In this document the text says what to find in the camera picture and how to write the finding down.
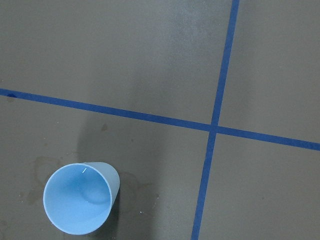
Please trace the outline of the light blue plastic cup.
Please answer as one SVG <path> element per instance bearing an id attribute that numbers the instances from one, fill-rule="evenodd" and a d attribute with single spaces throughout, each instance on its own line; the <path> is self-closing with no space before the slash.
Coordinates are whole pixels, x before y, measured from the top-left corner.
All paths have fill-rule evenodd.
<path id="1" fill-rule="evenodd" d="M 86 235 L 108 219 L 119 189 L 120 176 L 110 164 L 72 163 L 59 168 L 48 179 L 43 207 L 60 231 Z"/>

